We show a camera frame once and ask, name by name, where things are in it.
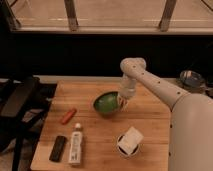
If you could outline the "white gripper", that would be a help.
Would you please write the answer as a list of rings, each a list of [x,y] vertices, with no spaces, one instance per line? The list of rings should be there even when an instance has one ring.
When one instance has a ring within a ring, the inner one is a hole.
[[[135,95],[136,80],[124,75],[121,79],[119,87],[119,95],[117,96],[118,108],[122,111],[128,104],[128,100]]]

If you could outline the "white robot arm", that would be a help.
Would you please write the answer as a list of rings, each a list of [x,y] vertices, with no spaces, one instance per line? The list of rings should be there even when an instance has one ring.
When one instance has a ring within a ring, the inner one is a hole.
[[[139,82],[171,111],[168,171],[213,171],[213,99],[153,75],[143,58],[125,58],[120,68],[119,105],[134,96]]]

